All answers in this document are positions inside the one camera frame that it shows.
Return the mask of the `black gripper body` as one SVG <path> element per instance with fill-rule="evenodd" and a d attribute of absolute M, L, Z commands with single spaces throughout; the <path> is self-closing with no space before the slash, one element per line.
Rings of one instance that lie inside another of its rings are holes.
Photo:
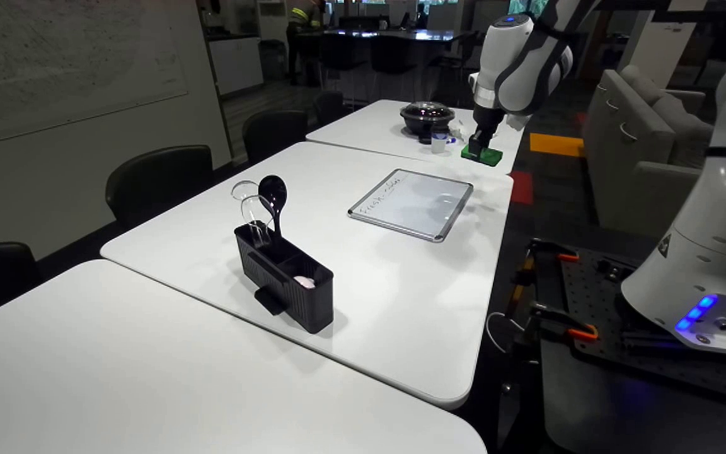
<path fill-rule="evenodd" d="M 487 148 L 491 136 L 494 136 L 494 132 L 496 132 L 496 127 L 501 123 L 501 118 L 504 118 L 501 108 L 482 108 L 482 107 L 477 107 L 473 108 L 477 128 L 473 128 L 473 133 L 468 139 L 468 148 L 471 151 Z"/>

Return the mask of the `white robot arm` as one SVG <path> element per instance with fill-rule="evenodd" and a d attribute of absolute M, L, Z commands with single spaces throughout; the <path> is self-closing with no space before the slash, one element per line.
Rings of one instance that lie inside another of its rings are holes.
<path fill-rule="evenodd" d="M 685 349 L 726 355 L 726 72 L 701 176 L 620 296 Z"/>

